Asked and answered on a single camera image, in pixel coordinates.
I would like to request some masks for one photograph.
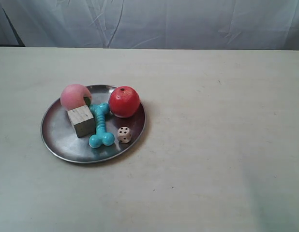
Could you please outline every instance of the red apple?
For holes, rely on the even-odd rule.
[[[109,98],[111,112],[117,117],[131,117],[140,105],[138,93],[129,86],[116,88]]]

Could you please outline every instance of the white table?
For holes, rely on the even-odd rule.
[[[71,83],[133,86],[140,143],[109,162],[40,137]],[[299,231],[299,52],[0,48],[0,232]]]

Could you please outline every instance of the pink ball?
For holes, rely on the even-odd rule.
[[[61,93],[60,103],[63,108],[73,110],[86,105],[84,97],[90,97],[90,91],[83,85],[73,84],[67,86]]]

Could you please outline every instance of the plate rim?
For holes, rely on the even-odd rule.
[[[113,88],[118,88],[117,86],[113,86],[113,85],[90,85],[90,86],[104,86],[104,87],[113,87]],[[40,134],[41,134],[41,138],[42,138],[42,141],[44,143],[44,145],[46,146],[46,148],[54,155],[56,156],[57,158],[61,159],[61,160],[64,160],[64,161],[67,161],[67,162],[70,162],[70,163],[78,163],[78,164],[91,164],[91,163],[100,163],[100,162],[104,162],[104,161],[107,161],[107,160],[111,160],[123,153],[125,153],[126,151],[128,151],[131,147],[133,147],[137,142],[138,140],[140,139],[141,135],[143,134],[145,128],[146,128],[146,125],[147,125],[147,115],[146,115],[146,110],[145,110],[145,107],[144,107],[144,104],[142,104],[142,101],[140,101],[140,104],[142,105],[142,108],[143,108],[143,111],[144,111],[144,125],[143,125],[143,128],[142,128],[142,131],[140,132],[140,134],[137,136],[137,138],[133,141],[133,143],[131,143],[127,148],[125,148],[124,150],[120,151],[119,153],[117,153],[116,155],[113,155],[111,157],[108,157],[108,158],[105,158],[105,159],[101,159],[101,160],[96,160],[96,161],[75,161],[75,160],[70,160],[70,159],[67,159],[67,158],[64,158],[62,156],[59,156],[57,153],[55,153],[46,143],[44,137],[43,137],[43,122],[44,122],[44,119],[48,113],[48,111],[52,108],[52,106],[57,102],[57,101],[60,101],[60,98],[57,98],[49,107],[48,109],[46,110],[46,112],[44,113],[43,117],[42,117],[42,121],[41,121],[41,125],[40,125]]]

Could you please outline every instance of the white backdrop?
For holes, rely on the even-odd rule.
[[[299,49],[299,0],[0,0],[25,46]]]

